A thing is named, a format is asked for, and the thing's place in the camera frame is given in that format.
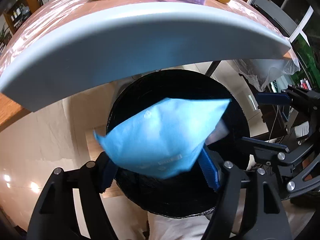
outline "potted plant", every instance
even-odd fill
[[[9,27],[5,28],[5,24],[2,26],[2,30],[0,31],[0,54],[2,50],[4,49],[5,44],[5,37],[8,34]]]

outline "silver screw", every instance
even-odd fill
[[[96,163],[94,161],[89,161],[87,162],[87,164],[85,166],[87,166],[87,168],[93,168],[96,165]]]
[[[228,169],[231,169],[231,168],[233,167],[233,164],[232,164],[232,162],[230,162],[230,161],[224,162],[223,165],[224,165],[226,168],[228,168]]]
[[[55,169],[53,170],[53,173],[56,174],[56,175],[58,175],[58,174],[60,174],[61,171],[62,171],[61,168],[55,168]]]
[[[279,160],[284,160],[284,158],[285,158],[285,154],[284,153],[278,153],[278,159]]]
[[[258,168],[258,169],[257,169],[257,172],[258,172],[260,175],[263,175],[263,174],[266,173],[263,168]]]
[[[288,191],[293,191],[295,187],[296,187],[296,184],[293,181],[288,182],[288,184],[287,184]]]

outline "black bin liner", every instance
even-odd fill
[[[145,75],[130,84],[114,102],[107,133],[121,122],[164,98],[231,98],[222,116],[229,134],[209,145],[224,160],[246,169],[249,157],[235,147],[235,140],[249,137],[249,126],[238,102],[219,82],[189,70],[163,70]],[[213,211],[218,194],[208,187],[198,162],[189,172],[170,179],[155,179],[119,168],[116,182],[131,201],[142,209],[171,218],[205,215]]]

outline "white cloth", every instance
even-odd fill
[[[205,216],[167,218],[148,212],[149,240],[200,240],[209,224]]]

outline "light blue packaging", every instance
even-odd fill
[[[165,98],[106,136],[94,136],[119,167],[167,179],[190,171],[229,102]]]

